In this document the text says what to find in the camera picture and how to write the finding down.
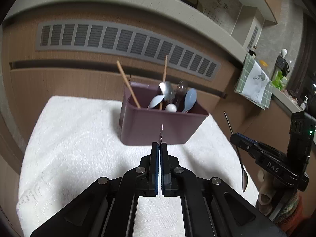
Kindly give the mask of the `gloved right hand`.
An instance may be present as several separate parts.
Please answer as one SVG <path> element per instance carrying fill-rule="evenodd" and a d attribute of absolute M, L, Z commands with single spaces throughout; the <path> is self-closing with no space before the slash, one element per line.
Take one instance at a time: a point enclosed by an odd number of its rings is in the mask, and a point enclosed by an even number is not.
<path fill-rule="evenodd" d="M 289 219 L 299 205 L 299 192 L 265 170 L 258 172 L 261 182 L 256 208 L 275 224 Z"/>

